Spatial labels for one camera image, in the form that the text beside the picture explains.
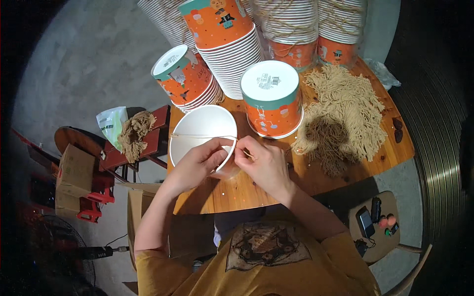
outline clear plastic bag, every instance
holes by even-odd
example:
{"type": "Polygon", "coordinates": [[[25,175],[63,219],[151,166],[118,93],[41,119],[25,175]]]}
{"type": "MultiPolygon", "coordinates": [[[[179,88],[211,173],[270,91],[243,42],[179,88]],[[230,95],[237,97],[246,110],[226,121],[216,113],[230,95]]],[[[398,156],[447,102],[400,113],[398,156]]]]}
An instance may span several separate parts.
{"type": "Polygon", "coordinates": [[[128,120],[127,107],[115,107],[97,114],[97,123],[107,140],[122,152],[117,137],[122,133],[122,124],[128,120]]]}
{"type": "Polygon", "coordinates": [[[389,90],[392,86],[401,86],[401,82],[398,81],[381,62],[376,62],[372,59],[364,59],[364,62],[369,66],[372,72],[374,72],[386,90],[389,90]]]}

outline concrete floor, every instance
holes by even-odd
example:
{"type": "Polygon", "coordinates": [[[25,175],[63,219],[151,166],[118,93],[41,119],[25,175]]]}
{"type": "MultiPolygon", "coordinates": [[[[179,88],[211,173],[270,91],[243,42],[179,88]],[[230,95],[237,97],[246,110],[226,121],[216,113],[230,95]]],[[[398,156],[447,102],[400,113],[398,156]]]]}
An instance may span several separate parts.
{"type": "MultiPolygon", "coordinates": [[[[154,110],[168,104],[168,97],[149,73],[169,48],[136,1],[70,0],[31,56],[15,101],[12,127],[33,143],[42,144],[46,152],[59,156],[54,132],[60,126],[100,135],[95,116],[103,110],[117,106],[154,110]]],[[[15,176],[17,196],[26,197],[22,192],[28,180],[25,176],[42,168],[29,159],[25,145],[15,136],[10,142],[15,151],[12,160],[21,164],[15,176]]],[[[142,182],[157,182],[165,176],[165,170],[152,162],[140,164],[142,182]]],[[[401,243],[421,246],[421,194],[413,160],[326,197],[350,192],[368,199],[384,190],[393,191],[397,197],[401,243]]],[[[99,224],[69,221],[88,246],[105,245],[127,232],[127,189],[115,186],[115,197],[114,204],[102,209],[99,224]]],[[[112,246],[127,243],[125,237],[112,246]]],[[[417,261],[418,255],[394,250],[370,269],[386,292],[417,261]]],[[[121,284],[137,279],[128,253],[96,260],[95,266],[97,285],[107,294],[134,295],[121,284]]]]}

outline person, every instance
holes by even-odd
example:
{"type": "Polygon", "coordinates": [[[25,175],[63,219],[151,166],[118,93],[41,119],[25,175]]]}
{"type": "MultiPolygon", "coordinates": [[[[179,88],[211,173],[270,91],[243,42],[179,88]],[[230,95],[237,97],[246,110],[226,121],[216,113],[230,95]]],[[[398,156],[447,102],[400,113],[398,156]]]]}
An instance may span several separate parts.
{"type": "Polygon", "coordinates": [[[135,237],[140,296],[147,295],[380,295],[344,224],[289,178],[284,152],[247,136],[235,163],[298,218],[243,223],[196,272],[168,258],[167,237],[177,197],[198,186],[224,161],[213,138],[192,148],[159,188],[135,237]],[[252,158],[244,154],[248,149],[252,158]]]}

